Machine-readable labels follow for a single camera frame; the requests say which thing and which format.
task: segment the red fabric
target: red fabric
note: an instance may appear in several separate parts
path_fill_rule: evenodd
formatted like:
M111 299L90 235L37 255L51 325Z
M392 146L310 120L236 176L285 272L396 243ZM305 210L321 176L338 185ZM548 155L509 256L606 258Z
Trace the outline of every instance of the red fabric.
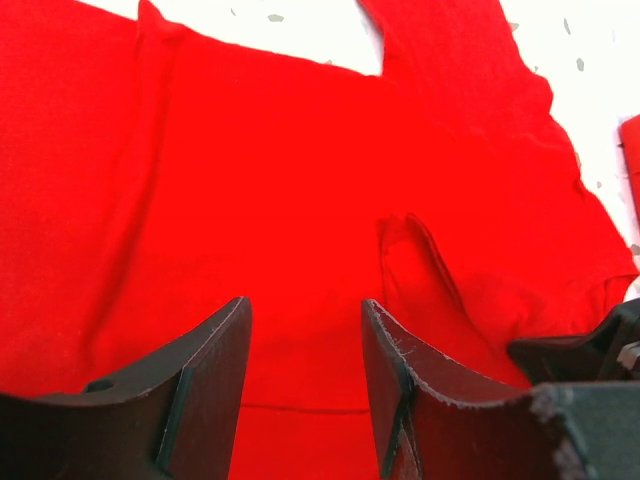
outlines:
M624 158L627 162L637 215L640 212L640 115L622 124L620 140L622 140Z
M254 305L232 477L376 478L359 308L524 380L637 274L498 0L367 0L384 74L65 1L0 7L0 387L74 392Z

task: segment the screw hole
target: screw hole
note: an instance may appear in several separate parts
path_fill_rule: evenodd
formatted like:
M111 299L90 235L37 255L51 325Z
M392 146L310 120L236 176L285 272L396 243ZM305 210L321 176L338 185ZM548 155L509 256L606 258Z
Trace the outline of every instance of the screw hole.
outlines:
M89 385L87 385L84 389L84 393L102 392L104 390L109 390L111 387L113 387L113 385L114 384L111 380L103 378L101 380L91 382Z

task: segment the red t-shirt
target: red t-shirt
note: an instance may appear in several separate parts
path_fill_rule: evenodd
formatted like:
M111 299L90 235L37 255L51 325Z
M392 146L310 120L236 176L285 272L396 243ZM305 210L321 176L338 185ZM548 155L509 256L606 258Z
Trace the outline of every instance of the red t-shirt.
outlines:
M525 385L637 275L498 0L367 0L384 73L205 38L144 1L0 7L0 388L79 391L248 295L232 478L377 478L360 302Z

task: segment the black plastic piece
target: black plastic piece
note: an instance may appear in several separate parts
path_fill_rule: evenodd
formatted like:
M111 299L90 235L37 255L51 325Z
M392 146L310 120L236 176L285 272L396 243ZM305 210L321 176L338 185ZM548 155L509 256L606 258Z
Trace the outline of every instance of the black plastic piece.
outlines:
M425 344L372 300L362 331L381 478L640 478L636 382L509 387Z
M633 380L640 377L638 341L640 300L632 300L614 308L589 335L516 340L507 352L534 385Z
M251 337L249 301L79 395L0 395L0 478L228 477Z

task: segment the white table surface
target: white table surface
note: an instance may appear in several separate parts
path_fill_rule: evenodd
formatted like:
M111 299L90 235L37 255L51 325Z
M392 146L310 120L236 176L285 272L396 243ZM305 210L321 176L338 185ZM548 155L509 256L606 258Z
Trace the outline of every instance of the white table surface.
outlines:
M83 0L129 18L137 0ZM640 265L640 230L618 146L622 121L640 114L640 1L501 0L525 64L554 92L551 113ZM219 40L382 71L382 41L355 0L153 0L163 15ZM640 297L640 281L627 299Z

